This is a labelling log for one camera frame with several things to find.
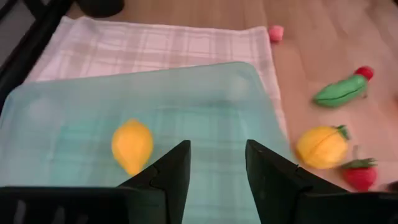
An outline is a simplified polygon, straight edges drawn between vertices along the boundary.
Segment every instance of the wooden floor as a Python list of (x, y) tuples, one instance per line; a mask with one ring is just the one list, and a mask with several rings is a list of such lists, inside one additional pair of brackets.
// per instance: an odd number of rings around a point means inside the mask
[[(77, 6), (69, 12), (81, 15)], [(126, 0), (107, 20), (236, 30), (284, 26), (284, 40), (272, 50), (292, 148), (309, 128), (346, 124), (351, 144), (379, 161), (373, 190), (398, 180), (398, 8), (391, 0)], [(361, 65), (376, 71), (366, 99), (337, 110), (310, 103), (320, 88)], [(350, 189), (335, 170), (309, 170)]]

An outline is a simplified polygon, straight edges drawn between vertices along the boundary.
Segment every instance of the pink toy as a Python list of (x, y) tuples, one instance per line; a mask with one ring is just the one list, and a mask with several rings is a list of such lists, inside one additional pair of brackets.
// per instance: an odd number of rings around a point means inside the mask
[(281, 26), (272, 26), (268, 28), (269, 39), (273, 43), (278, 43), (284, 36), (284, 28)]

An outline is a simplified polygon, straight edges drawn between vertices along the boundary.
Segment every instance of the white plaid towel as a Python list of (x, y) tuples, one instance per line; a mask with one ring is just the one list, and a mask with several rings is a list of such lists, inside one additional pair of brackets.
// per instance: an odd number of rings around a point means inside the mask
[(233, 61), (255, 66), (287, 134), (265, 27), (237, 31), (64, 17), (27, 82)]

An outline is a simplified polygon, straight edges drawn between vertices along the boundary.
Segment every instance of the yellow lemon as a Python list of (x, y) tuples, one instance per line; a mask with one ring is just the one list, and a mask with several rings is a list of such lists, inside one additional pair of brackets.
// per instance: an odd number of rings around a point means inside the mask
[(141, 172), (153, 148), (150, 130), (136, 119), (125, 122), (113, 134), (113, 156), (129, 175)]
[(337, 166), (347, 152), (348, 134), (343, 125), (313, 128), (298, 140), (297, 152), (304, 163), (317, 169)]

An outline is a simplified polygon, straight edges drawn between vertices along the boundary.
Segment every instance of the red cap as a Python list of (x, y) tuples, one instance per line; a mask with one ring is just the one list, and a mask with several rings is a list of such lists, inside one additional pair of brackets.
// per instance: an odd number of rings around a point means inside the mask
[(373, 77), (373, 68), (369, 66), (362, 66), (359, 69), (357, 69), (354, 74), (362, 75), (365, 77), (368, 81)]

